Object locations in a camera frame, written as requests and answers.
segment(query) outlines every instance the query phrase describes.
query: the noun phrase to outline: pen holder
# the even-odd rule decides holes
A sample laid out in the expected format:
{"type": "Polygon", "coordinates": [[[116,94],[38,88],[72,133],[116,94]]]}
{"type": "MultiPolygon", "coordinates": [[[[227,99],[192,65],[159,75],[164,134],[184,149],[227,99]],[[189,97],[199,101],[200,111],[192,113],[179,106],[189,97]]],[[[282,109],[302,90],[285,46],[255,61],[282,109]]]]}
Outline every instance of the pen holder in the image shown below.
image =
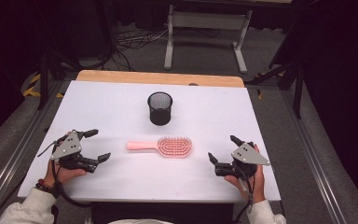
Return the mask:
{"type": "Polygon", "coordinates": [[[150,110],[150,121],[162,126],[171,120],[172,97],[163,91],[157,91],[149,96],[147,104],[150,110]]]}

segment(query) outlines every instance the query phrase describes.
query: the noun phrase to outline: metal bracket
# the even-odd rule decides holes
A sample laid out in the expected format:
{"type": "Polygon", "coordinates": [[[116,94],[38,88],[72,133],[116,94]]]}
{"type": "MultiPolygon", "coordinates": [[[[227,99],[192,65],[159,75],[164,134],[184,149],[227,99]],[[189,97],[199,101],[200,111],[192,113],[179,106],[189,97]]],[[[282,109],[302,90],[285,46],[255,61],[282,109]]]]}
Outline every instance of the metal bracket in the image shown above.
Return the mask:
{"type": "Polygon", "coordinates": [[[80,140],[77,136],[76,131],[72,131],[62,142],[62,144],[57,147],[56,151],[50,157],[51,160],[57,160],[61,157],[71,155],[81,151],[80,140]]]}
{"type": "Polygon", "coordinates": [[[266,158],[260,155],[260,153],[247,143],[242,144],[235,151],[233,151],[231,156],[243,163],[270,165],[266,158]]]}

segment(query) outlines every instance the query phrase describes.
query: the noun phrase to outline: wrist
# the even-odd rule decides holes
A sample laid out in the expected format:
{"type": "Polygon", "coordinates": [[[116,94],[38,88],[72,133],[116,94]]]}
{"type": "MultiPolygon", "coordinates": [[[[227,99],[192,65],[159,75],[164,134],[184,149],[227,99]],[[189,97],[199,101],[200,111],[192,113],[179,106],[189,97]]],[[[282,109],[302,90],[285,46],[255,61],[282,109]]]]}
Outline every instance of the wrist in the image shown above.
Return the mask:
{"type": "Polygon", "coordinates": [[[54,182],[47,183],[45,182],[45,179],[39,179],[35,187],[41,191],[52,194],[56,199],[58,199],[58,197],[60,196],[60,191],[58,187],[54,184],[54,182]]]}
{"type": "Polygon", "coordinates": [[[264,196],[264,194],[254,194],[253,203],[260,203],[260,202],[263,202],[264,200],[266,200],[266,197],[264,196]]]}
{"type": "Polygon", "coordinates": [[[48,177],[46,176],[43,179],[44,185],[46,185],[47,187],[50,187],[51,189],[54,187],[55,181],[54,181],[54,177],[48,177]]]}

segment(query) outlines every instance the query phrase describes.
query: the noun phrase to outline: forearm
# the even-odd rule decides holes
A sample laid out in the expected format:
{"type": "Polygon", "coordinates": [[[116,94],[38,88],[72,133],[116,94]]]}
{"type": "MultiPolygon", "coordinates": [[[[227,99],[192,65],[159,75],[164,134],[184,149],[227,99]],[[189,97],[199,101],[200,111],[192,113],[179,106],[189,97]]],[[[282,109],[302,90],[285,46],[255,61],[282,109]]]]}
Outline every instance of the forearm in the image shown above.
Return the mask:
{"type": "Polygon", "coordinates": [[[252,209],[248,209],[248,218],[251,224],[285,224],[284,216],[274,215],[269,205],[269,201],[264,200],[254,203],[252,209]]]}
{"type": "Polygon", "coordinates": [[[32,188],[23,203],[13,203],[0,218],[2,223],[53,223],[51,206],[56,199],[47,192],[32,188]]]}

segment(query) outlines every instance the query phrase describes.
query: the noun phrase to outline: pink hairbrush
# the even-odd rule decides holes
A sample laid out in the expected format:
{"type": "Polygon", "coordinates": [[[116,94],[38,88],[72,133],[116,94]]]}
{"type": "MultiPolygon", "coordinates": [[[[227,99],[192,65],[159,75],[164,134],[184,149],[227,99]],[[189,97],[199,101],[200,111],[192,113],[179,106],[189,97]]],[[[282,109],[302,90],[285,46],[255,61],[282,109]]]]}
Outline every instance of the pink hairbrush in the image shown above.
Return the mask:
{"type": "Polygon", "coordinates": [[[162,137],[158,142],[127,142],[128,150],[154,148],[163,157],[183,158],[191,150],[191,141],[186,137],[162,137]]]}

